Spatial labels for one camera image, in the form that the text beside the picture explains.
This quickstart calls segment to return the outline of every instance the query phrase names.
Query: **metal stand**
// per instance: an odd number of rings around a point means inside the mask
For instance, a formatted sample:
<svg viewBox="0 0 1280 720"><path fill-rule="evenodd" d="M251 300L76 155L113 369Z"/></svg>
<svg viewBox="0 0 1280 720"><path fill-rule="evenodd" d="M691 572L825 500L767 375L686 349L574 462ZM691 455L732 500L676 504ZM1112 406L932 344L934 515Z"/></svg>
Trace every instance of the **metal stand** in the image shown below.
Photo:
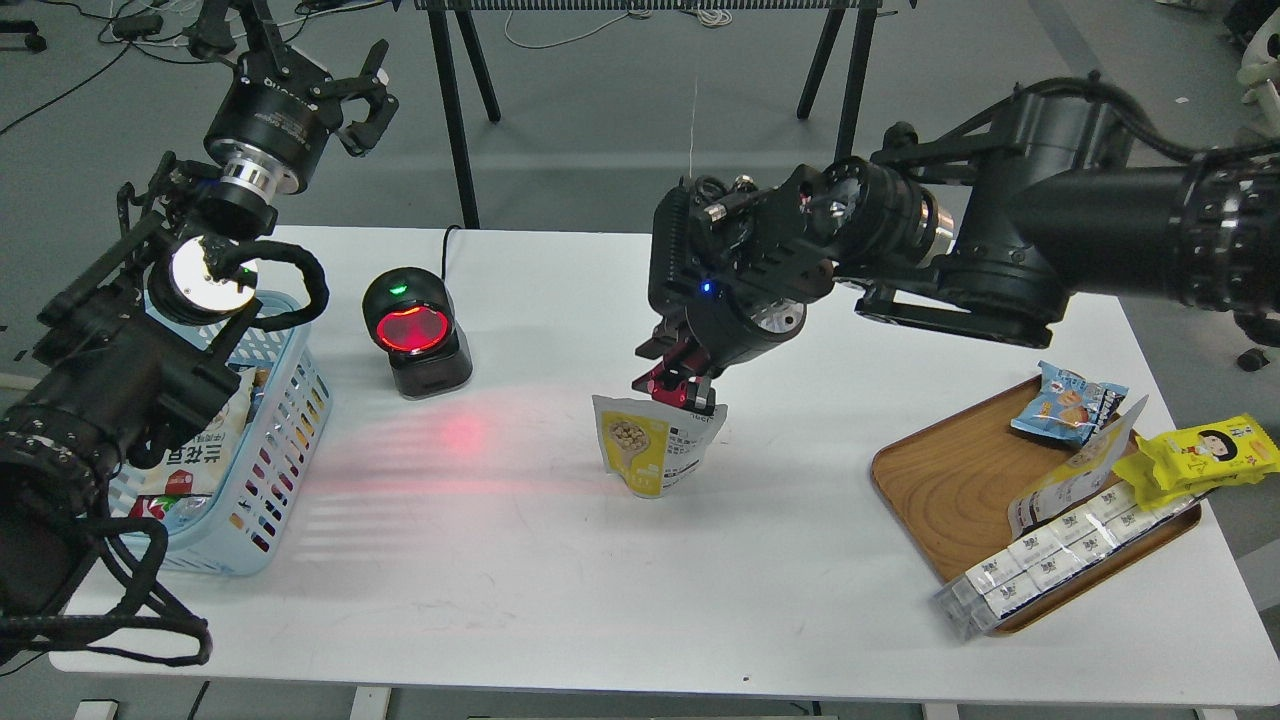
<svg viewBox="0 0 1280 720"><path fill-rule="evenodd" d="M41 37L40 28L32 20L0 20L0 35L22 35L23 45L32 53L41 53L49 42Z"/></svg>
<svg viewBox="0 0 1280 720"><path fill-rule="evenodd" d="M845 104L840 110L840 129L836 136L836 160L845 159L854 152L854 132L858 128L858 113L863 104L863 85L867 82L867 59L872 51L872 36L876 32L876 18L879 15L882 0L858 1L858 24L854 27L854 49L849 56L849 77L845 81ZM796 106L796 117L806 119L813 109L813 99L818 94L822 76L827 70L827 60L831 59L831 49L836 44L836 33L840 32L840 23L845 19L842 8L827 10L827 22L822 26L822 35L818 37L818 49L813 54L813 63L809 65L809 77L805 79L804 91L800 94L800 104Z"/></svg>
<svg viewBox="0 0 1280 720"><path fill-rule="evenodd" d="M484 61L480 37L468 10L456 10L458 28L462 31L462 44L466 45L471 69L480 86L489 122L502 119L498 97L489 79L489 67ZM458 201L462 204L462 225L468 229L480 227L480 211L476 208L476 190L471 181L471 159L467 154L467 132L462 122L462 101L458 99L458 78L453 68L453 47L449 44L449 26L443 10L428 10L431 26L431 49L435 51L435 69L440 76L440 101L444 105L444 124L449 132L449 151L453 154L453 174L458 182Z"/></svg>

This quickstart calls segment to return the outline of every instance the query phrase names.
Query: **red scanner light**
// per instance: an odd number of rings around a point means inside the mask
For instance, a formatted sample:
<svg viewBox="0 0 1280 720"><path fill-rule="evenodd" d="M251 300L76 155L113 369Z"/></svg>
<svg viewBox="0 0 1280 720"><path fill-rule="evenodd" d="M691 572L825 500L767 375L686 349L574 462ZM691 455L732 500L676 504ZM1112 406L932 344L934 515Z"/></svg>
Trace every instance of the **red scanner light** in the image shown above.
<svg viewBox="0 0 1280 720"><path fill-rule="evenodd" d="M417 305L383 315L376 332L384 347L401 352L422 352L435 347L449 334L449 319L443 313Z"/></svg>

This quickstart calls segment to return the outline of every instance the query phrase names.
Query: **snack bag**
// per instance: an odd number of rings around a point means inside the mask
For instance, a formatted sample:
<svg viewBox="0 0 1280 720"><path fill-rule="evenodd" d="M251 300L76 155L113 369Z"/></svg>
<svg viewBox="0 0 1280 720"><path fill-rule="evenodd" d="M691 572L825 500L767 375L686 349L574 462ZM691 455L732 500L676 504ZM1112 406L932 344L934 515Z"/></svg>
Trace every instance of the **snack bag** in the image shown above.
<svg viewBox="0 0 1280 720"><path fill-rule="evenodd" d="M1280 470L1280 448L1248 415L1138 438L1138 450L1115 471L1134 487L1143 510L1222 486L1254 484Z"/></svg>
<svg viewBox="0 0 1280 720"><path fill-rule="evenodd" d="M605 469L646 498L662 497L694 471L728 414L726 405L707 416L652 400L593 395L591 402Z"/></svg>
<svg viewBox="0 0 1280 720"><path fill-rule="evenodd" d="M1091 383L1041 360L1041 392L1010 424L1019 430L1083 447L1106 424L1129 388Z"/></svg>

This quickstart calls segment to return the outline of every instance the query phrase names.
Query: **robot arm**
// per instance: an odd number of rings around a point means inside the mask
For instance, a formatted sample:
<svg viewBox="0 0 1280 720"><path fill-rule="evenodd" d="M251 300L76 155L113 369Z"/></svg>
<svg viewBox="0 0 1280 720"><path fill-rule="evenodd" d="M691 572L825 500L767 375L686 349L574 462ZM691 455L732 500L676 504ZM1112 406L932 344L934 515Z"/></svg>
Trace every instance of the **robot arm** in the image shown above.
<svg viewBox="0 0 1280 720"><path fill-rule="evenodd" d="M302 192L330 135L362 155L396 111L380 65L387 42L360 76L335 81L280 40L261 0L210 0L187 29L197 56L234 50L228 6L244 24L248 51L214 117L205 147L218 163L166 152L140 196L116 196L122 237L41 311L49 333L33 355L49 374L0 413L0 662L20 650L90 650L166 665L207 661L206 623L160 583L168 536L157 520L110 518L106 489L128 461L156 465L201 432L238 387L227 360L256 327L291 328L317 316L328 288L315 258L259 240L275 224L274 196ZM370 115L342 127L340 104L365 100ZM131 208L140 208L134 224ZM256 261L298 266L307 306L259 318ZM169 319L223 322L195 347L146 313L143 290ZM134 557L120 539L143 533ZM124 585L101 616L60 611L101 560ZM143 607L150 615L138 615ZM122 628L175 632L195 652L169 659L93 644Z"/></svg>
<svg viewBox="0 0 1280 720"><path fill-rule="evenodd" d="M1126 168L1134 140L1178 165ZM682 183L654 215L649 304L663 320L636 354L658 365L632 387L709 413L710 379L795 337L837 283L864 291L855 311L872 319L1028 347L1048 346L1080 291L1233 311L1280 345L1266 318L1280 302L1280 167L1253 159L1277 149L1184 149L1123 91L1059 78L934 142L900 123L869 161L801 165L774 188ZM973 188L959 229L927 190L943 182Z"/></svg>

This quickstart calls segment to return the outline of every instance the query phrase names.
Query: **plastic basket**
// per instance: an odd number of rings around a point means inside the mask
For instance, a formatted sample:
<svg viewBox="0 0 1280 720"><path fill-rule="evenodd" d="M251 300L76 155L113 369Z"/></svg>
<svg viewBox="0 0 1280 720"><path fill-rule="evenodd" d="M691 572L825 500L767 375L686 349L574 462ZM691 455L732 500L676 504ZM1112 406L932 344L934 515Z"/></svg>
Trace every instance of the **plastic basket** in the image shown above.
<svg viewBox="0 0 1280 720"><path fill-rule="evenodd" d="M297 309L297 302L284 293L264 291L257 297L264 314ZM206 347L220 328L160 319L197 347ZM251 575L271 561L333 407L329 388L306 348L308 332L308 325L270 333L251 328L232 354L233 363L271 368L261 405L204 514L170 530L163 568ZM142 478L141 471L125 468L111 480L114 515L125 515L133 507ZM124 539L134 552L147 544L141 534Z"/></svg>

